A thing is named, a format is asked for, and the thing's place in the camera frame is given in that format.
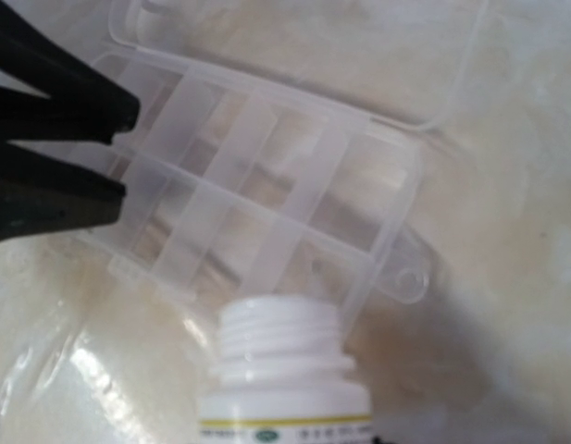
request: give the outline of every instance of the white bottle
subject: white bottle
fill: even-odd
[[[201,444],[370,444],[370,398],[345,380],[335,306],[264,296],[221,314],[220,388],[200,399]]]

